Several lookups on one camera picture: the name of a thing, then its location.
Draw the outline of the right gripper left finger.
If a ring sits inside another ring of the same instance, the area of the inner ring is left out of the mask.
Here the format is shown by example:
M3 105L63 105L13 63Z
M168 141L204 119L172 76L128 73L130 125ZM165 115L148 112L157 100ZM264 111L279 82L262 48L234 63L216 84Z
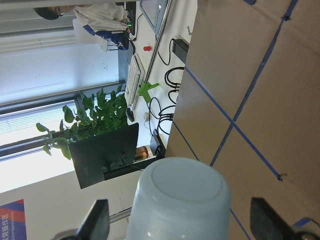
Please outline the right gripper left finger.
M96 200L76 232L78 240L107 240L110 232L109 203Z

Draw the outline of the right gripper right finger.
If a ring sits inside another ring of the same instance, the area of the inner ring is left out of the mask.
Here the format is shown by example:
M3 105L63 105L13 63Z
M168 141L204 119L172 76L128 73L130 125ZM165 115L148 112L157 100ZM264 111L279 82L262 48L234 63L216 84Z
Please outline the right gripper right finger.
M294 231L264 198L252 197L250 230L256 240L292 240Z

